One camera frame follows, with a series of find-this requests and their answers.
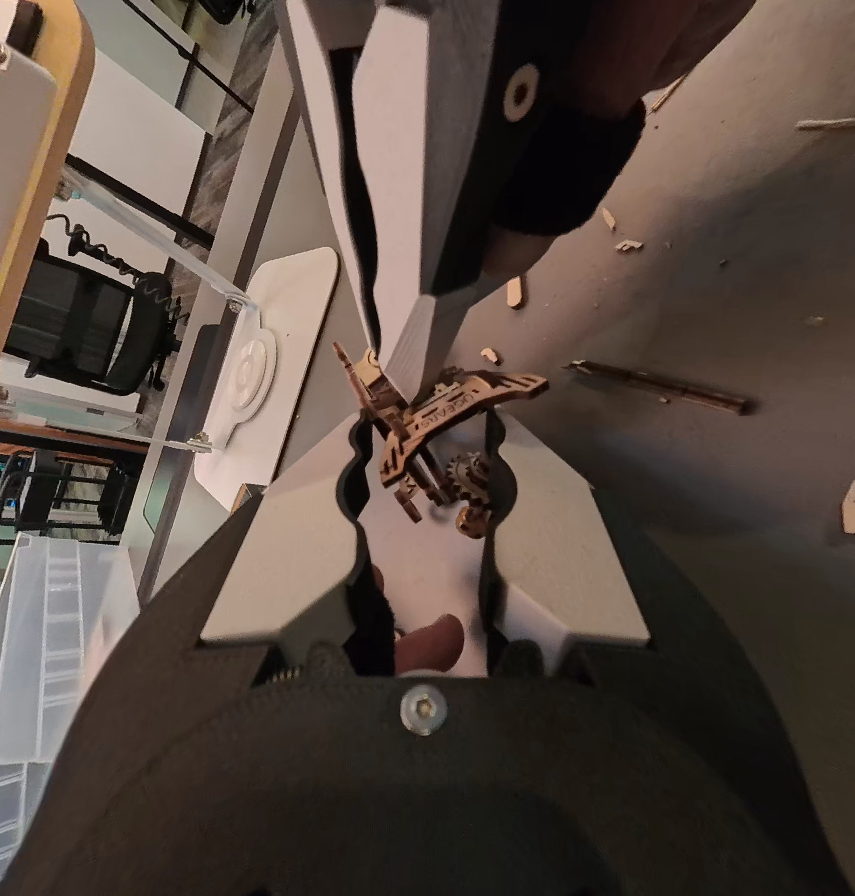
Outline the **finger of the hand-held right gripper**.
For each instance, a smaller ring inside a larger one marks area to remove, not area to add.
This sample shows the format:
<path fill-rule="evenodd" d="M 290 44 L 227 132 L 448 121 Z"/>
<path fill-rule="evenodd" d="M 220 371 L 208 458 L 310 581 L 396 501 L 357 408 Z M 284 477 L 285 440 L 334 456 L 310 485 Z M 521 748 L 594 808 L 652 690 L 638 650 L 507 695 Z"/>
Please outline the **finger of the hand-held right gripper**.
<path fill-rule="evenodd" d="M 502 2 L 385 3 L 353 77 L 356 151 L 375 221 L 378 360 L 413 401 L 439 377 L 470 308 L 504 283 L 485 235 L 456 235 Z"/>
<path fill-rule="evenodd" d="M 352 102 L 353 76 L 374 16 L 371 2 L 285 2 L 288 61 L 322 190 L 368 345 L 378 351 L 375 218 L 357 153 Z"/>

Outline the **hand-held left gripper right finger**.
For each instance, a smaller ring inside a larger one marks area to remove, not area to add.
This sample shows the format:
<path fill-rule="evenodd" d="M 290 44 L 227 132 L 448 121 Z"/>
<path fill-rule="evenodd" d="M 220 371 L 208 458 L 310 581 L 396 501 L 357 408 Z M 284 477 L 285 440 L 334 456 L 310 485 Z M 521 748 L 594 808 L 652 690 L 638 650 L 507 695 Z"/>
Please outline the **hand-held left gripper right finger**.
<path fill-rule="evenodd" d="M 648 625 L 585 477 L 501 410 L 487 412 L 485 450 L 487 667 L 517 643 L 533 644 L 550 676 L 585 644 L 645 647 Z"/>

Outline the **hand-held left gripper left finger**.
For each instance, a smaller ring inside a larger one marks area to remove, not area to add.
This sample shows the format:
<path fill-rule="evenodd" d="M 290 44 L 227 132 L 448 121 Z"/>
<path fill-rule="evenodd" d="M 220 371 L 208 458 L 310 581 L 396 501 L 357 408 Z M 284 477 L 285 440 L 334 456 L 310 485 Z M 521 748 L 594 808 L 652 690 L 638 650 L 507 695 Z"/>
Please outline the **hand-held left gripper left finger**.
<path fill-rule="evenodd" d="M 202 627 L 207 645 L 344 645 L 347 589 L 364 563 L 358 511 L 343 487 L 363 473 L 371 422 L 352 414 L 264 491 Z"/>

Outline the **wooden model frame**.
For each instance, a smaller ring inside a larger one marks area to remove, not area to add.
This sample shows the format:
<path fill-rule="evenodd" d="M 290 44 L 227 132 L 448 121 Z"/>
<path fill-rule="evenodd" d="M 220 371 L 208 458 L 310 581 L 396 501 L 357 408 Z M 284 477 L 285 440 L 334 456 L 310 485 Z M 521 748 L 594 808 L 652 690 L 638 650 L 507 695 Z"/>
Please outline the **wooden model frame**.
<path fill-rule="evenodd" d="M 358 404 L 384 439 L 378 465 L 381 484 L 395 487 L 399 506 L 415 523 L 422 520 L 417 494 L 425 494 L 438 507 L 459 504 L 446 475 L 449 462 L 440 464 L 430 449 L 435 438 L 480 413 L 549 390 L 547 379 L 539 375 L 448 367 L 424 399 L 407 404 L 372 350 L 353 363 L 340 343 L 332 348 Z"/>

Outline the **person's right hand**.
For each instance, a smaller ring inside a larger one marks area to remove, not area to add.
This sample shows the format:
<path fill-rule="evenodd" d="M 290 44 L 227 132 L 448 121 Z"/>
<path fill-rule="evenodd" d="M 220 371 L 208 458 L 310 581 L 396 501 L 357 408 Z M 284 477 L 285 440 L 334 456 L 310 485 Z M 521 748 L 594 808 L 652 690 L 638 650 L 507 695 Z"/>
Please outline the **person's right hand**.
<path fill-rule="evenodd" d="M 701 62 L 753 1 L 593 2 L 540 127 L 494 209 L 482 271 L 525 273 L 596 212 L 645 128 L 645 95 Z"/>

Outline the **dark wooden strip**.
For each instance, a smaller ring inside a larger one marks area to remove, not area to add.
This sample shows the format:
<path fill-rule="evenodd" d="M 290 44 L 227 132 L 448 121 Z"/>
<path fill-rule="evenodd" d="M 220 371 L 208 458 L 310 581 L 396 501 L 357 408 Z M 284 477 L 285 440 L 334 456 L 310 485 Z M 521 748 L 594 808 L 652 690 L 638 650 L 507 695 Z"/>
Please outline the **dark wooden strip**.
<path fill-rule="evenodd" d="M 654 394 L 664 402 L 679 400 L 739 417 L 750 415 L 757 407 L 753 399 L 740 395 L 689 384 L 673 377 L 643 373 L 591 360 L 572 361 L 566 364 L 563 370 L 584 379 L 594 379 Z"/>

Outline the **white document stand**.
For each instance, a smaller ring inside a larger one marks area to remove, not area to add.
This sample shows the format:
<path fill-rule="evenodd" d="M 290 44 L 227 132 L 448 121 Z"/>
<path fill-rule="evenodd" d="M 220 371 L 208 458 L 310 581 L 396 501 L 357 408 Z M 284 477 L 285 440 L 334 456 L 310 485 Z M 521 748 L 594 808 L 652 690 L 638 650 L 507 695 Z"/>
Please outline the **white document stand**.
<path fill-rule="evenodd" d="M 49 201 L 59 179 L 75 184 L 80 198 L 94 204 L 161 252 L 192 271 L 209 290 L 237 307 L 238 322 L 221 360 L 219 378 L 198 430 L 203 441 L 161 440 L 190 454 L 202 450 L 195 479 L 213 499 L 230 509 L 244 485 L 268 487 L 285 453 L 299 397 L 341 274 L 335 248 L 319 245 L 254 266 L 261 236 L 271 217 L 272 189 L 279 189 L 287 153 L 306 120 L 296 84 L 289 28 L 285 19 L 267 76 L 283 72 L 279 86 L 287 98 L 269 92 L 264 81 L 254 107 L 249 137 L 275 126 L 276 139 L 265 169 L 246 241 L 230 276 L 202 264 L 165 234 L 108 194 L 66 159 L 92 76 L 93 39 L 73 2 L 40 2 L 43 28 L 38 59 L 0 39 L 0 353 L 27 279 Z"/>

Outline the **black rolling cart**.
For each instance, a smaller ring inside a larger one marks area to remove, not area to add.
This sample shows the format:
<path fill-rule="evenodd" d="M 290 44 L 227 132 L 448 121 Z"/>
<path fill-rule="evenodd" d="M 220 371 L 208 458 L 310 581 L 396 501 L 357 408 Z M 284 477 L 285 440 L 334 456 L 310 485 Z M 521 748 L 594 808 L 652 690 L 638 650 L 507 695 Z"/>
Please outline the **black rolling cart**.
<path fill-rule="evenodd" d="M 19 450 L 0 471 L 0 526 L 16 533 L 118 543 L 138 484 L 119 462 Z"/>

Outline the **clear plastic bin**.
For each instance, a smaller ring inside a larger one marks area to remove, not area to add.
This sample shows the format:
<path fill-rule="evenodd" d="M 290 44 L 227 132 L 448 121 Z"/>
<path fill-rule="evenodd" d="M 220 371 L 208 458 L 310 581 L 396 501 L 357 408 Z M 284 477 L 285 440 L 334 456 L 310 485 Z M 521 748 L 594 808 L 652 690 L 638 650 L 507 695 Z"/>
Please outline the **clear plastic bin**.
<path fill-rule="evenodd" d="M 125 547 L 18 537 L 0 588 L 0 881 L 76 711 L 139 611 Z"/>

